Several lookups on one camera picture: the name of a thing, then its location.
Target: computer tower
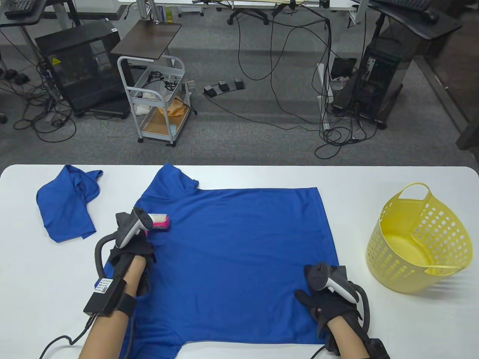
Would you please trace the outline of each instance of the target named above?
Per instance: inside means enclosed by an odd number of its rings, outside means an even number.
[[[119,101],[120,105],[124,103],[128,114],[129,104],[116,64],[119,56],[111,54],[120,35],[110,21],[97,20],[35,40],[53,82],[75,114],[108,107],[110,101],[115,103],[115,110]],[[133,86],[126,62],[123,72]]]
[[[334,97],[331,111],[337,116],[377,121],[384,127],[410,62],[400,41],[389,37],[373,39],[359,69]]]

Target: forearm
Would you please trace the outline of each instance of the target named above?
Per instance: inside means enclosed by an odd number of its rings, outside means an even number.
[[[342,316],[331,319],[328,322],[328,327],[336,340],[342,359],[369,358],[363,341]]]
[[[138,283],[146,260],[135,256],[124,276],[126,281],[125,293],[136,296]],[[118,310],[109,317],[98,317],[91,328],[88,338],[80,353],[80,359],[117,359],[120,356],[121,346],[128,326],[128,316]]]

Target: computer mouse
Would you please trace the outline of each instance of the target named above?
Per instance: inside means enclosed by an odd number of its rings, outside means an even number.
[[[432,24],[436,23],[439,20],[439,13],[432,8],[428,8],[421,12],[421,17],[428,23]]]

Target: sticker label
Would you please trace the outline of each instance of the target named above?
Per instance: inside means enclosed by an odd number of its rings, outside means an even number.
[[[105,294],[107,289],[110,287],[110,284],[112,284],[112,281],[113,279],[102,278],[100,283],[98,283],[98,285],[96,286],[94,292]]]

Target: basket handle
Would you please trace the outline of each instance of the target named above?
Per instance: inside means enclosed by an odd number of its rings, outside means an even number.
[[[465,267],[462,267],[462,266],[425,266],[425,267],[427,267],[427,269],[424,270],[424,272],[426,272],[426,274],[429,274],[429,273],[427,273],[428,269],[450,269],[450,270],[453,270],[453,272],[451,272],[449,274],[442,275],[441,277],[451,276],[451,275],[456,274],[457,272],[459,272],[460,270],[463,270],[465,268]]]
[[[429,188],[429,186],[423,182],[413,182],[413,183],[410,183],[408,184],[406,187],[404,187],[402,189],[401,192],[399,192],[396,196],[397,196],[397,199],[398,200],[402,200],[402,198],[400,198],[400,196],[402,195],[402,193],[409,187],[411,186],[415,186],[415,185],[420,185],[420,186],[423,186],[423,187],[426,187],[427,188],[427,194],[426,196],[423,198],[423,199],[416,199],[416,198],[407,198],[408,200],[413,200],[413,201],[425,201],[427,199],[429,199],[429,197],[431,196],[431,189]]]

